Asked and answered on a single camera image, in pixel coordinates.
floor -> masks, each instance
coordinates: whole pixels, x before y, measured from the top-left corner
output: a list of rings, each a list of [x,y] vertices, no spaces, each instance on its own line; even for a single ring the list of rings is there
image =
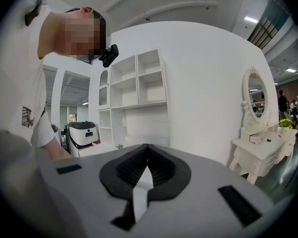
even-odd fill
[[[255,185],[264,191],[274,203],[278,203],[284,197],[295,194],[298,190],[298,142],[295,145],[294,155],[287,167],[284,182],[278,183],[283,171],[286,158],[282,159],[277,165],[273,166],[269,173],[264,177],[258,177]]]

mirror frame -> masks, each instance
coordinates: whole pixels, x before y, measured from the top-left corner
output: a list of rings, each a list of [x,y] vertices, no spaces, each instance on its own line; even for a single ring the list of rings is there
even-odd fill
[[[264,92],[264,96],[265,96],[265,109],[264,109],[263,115],[260,118],[258,118],[256,116],[256,114],[254,113],[252,105],[251,105],[251,101],[249,98],[248,82],[249,82],[249,77],[251,74],[256,74],[258,76],[258,79],[259,79],[260,83],[262,84],[263,92]],[[254,66],[251,66],[249,69],[247,69],[246,73],[244,74],[243,91],[244,91],[244,100],[248,103],[248,109],[252,115],[253,120],[257,123],[265,122],[267,120],[268,110],[269,110],[268,107],[269,107],[270,103],[269,103],[266,85],[263,81],[263,78],[261,77],[259,71]]]

carved table leg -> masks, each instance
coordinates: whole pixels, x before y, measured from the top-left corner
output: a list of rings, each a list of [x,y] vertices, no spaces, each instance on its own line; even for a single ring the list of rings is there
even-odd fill
[[[284,171],[282,173],[282,175],[280,176],[280,179],[279,179],[279,184],[283,183],[284,179],[283,179],[283,176],[285,174],[285,171],[290,163],[290,160],[292,159],[293,157],[293,153],[294,153],[294,149],[292,148],[292,151],[290,153],[290,155],[287,157],[287,160],[286,160],[286,163],[285,163],[285,168],[284,168]]]
[[[256,182],[256,179],[257,179],[257,173],[258,173],[259,168],[260,168],[260,165],[259,165],[259,164],[256,164],[256,165],[253,167],[253,172],[248,174],[247,180],[248,180],[251,184],[254,184],[254,183]]]
[[[237,148],[234,151],[234,159],[232,160],[232,162],[230,163],[229,169],[231,169],[232,171],[235,170],[237,162],[238,162],[238,155],[239,155],[239,146],[237,146]]]

potted plant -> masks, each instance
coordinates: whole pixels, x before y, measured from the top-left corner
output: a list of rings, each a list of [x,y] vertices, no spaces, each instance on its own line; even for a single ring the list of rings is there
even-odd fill
[[[294,122],[290,119],[280,120],[280,127],[282,128],[282,134],[289,134],[289,129],[293,128]]]

ear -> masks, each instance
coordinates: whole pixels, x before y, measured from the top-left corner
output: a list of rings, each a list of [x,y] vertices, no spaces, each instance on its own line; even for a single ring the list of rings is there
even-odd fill
[[[91,7],[83,7],[80,9],[81,12],[93,12],[93,9]]]

